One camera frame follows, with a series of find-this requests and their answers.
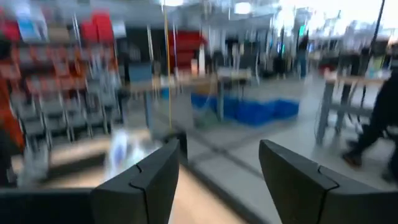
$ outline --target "yellow pole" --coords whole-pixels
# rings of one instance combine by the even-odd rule
[[[164,8],[163,13],[164,13],[164,29],[165,29],[165,36],[166,36],[166,51],[167,51],[167,73],[168,73],[167,75],[169,76],[169,127],[170,127],[170,129],[172,129],[172,89],[171,89],[172,76],[171,76],[171,71],[170,71],[169,25],[168,25],[168,21],[167,21],[166,8]]]

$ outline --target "blue bin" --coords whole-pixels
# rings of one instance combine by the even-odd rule
[[[275,119],[287,119],[299,113],[299,103],[292,100],[275,100]]]
[[[236,119],[250,126],[261,126],[272,121],[274,110],[274,102],[241,101],[236,111]]]
[[[209,100],[208,106],[217,112],[217,98],[215,96],[191,95],[192,105],[202,108]],[[272,100],[265,103],[257,101],[239,100],[237,98],[224,97],[225,118],[250,126],[262,126],[272,120],[287,119],[299,113],[299,103],[292,100]]]
[[[196,108],[202,108],[206,101],[208,100],[208,106],[210,109],[213,111],[217,110],[217,99],[214,96],[204,96],[204,95],[197,95],[197,94],[191,94],[191,102],[192,105]]]
[[[224,97],[224,116],[236,119],[240,101],[237,98]]]
[[[160,91],[160,95],[161,95],[162,99],[168,100],[169,99],[169,89],[168,88],[163,88]]]

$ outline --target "shoe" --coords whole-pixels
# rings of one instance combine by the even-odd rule
[[[381,178],[389,184],[396,182],[394,176],[389,171],[384,171],[381,174]]]
[[[344,153],[341,158],[352,168],[360,168],[362,166],[361,156],[353,156],[349,152]]]
[[[394,175],[392,175],[390,170],[385,170],[382,174],[381,174],[381,178],[387,182],[388,184],[396,184],[398,185],[398,180],[394,177]]]
[[[358,141],[357,140],[347,140],[347,146],[350,149],[355,148],[355,146],[357,145]]]

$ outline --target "green sign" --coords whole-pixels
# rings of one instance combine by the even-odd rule
[[[298,36],[301,37],[304,35],[305,25],[300,26],[300,31],[298,32]]]

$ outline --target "wooden table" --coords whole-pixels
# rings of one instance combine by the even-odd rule
[[[135,82],[128,85],[124,85],[121,91],[128,93],[144,93],[144,109],[146,125],[150,129],[152,127],[152,110],[151,110],[151,96],[154,91],[163,88],[178,88],[181,86],[197,86],[204,83],[217,83],[218,94],[217,94],[217,117],[219,121],[224,120],[224,84],[226,82],[233,82],[236,80],[248,80],[251,78],[251,74],[248,72],[240,71],[231,73],[231,75],[218,76],[217,74],[208,75],[207,77],[193,76],[192,74],[185,73],[178,79],[153,78],[149,81]]]
[[[330,111],[337,111],[337,122],[335,126],[337,133],[341,131],[345,113],[370,117],[373,111],[372,108],[360,108],[350,105],[350,102],[347,101],[349,92],[345,93],[343,91],[341,102],[334,102],[332,96],[336,83],[342,83],[344,85],[353,85],[355,83],[359,83],[362,85],[382,85],[389,78],[389,76],[390,73],[387,71],[377,72],[374,78],[353,76],[343,77],[341,75],[338,75],[336,72],[326,73],[326,84],[323,91],[322,107],[316,135],[317,144],[321,145],[323,142],[326,127],[328,126],[328,116]]]

